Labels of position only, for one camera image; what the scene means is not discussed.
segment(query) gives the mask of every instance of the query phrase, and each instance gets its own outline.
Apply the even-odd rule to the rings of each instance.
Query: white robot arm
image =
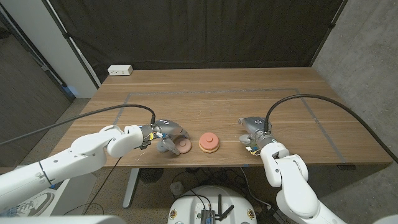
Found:
[[[282,186],[277,194],[279,209],[300,224],[345,223],[330,211],[308,185],[308,170],[299,155],[289,155],[286,147],[277,142],[271,131],[264,133],[264,118],[240,118],[249,134],[239,140],[254,155],[260,155],[268,182],[273,187]]]
[[[106,162],[104,148],[110,156],[122,157],[132,149],[145,149],[159,136],[162,138],[159,144],[167,142],[163,147],[173,152],[175,145],[169,143],[170,139],[189,138],[183,128],[168,120],[156,121],[152,126],[126,126],[124,132],[112,125],[76,139],[58,154],[0,175],[0,213],[53,184],[102,168]]]

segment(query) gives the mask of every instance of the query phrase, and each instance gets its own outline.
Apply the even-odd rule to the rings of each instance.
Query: power outlet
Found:
[[[131,75],[131,65],[111,65],[108,68],[110,75]]]

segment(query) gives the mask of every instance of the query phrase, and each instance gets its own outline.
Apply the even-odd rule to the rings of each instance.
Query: table leg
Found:
[[[132,203],[132,198],[136,192],[136,187],[139,181],[139,168],[133,168],[130,171],[130,178],[127,184],[126,194],[124,194],[123,208],[129,208]]]

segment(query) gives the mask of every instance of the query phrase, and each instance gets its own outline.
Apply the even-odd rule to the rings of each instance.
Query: wooden table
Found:
[[[192,150],[179,156],[158,152],[157,140],[145,150],[125,155],[120,167],[221,167],[262,166],[238,141],[245,134],[238,118],[265,116],[277,100],[297,93],[313,93],[334,100],[341,98],[312,68],[242,68],[200,70],[135,70],[128,77],[109,76],[82,113],[123,103],[152,108],[157,119],[177,122],[191,135]],[[78,137],[117,124],[148,124],[150,113],[124,108],[75,121],[52,154],[68,147]],[[389,164],[392,159],[351,115],[317,99],[294,99],[271,114],[275,138],[307,165]],[[198,140],[213,132],[220,149],[202,152]],[[106,167],[115,164],[108,156]]]

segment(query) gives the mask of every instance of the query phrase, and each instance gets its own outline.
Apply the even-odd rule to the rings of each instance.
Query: black curtain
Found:
[[[134,69],[307,67],[342,0],[51,0],[101,80]]]

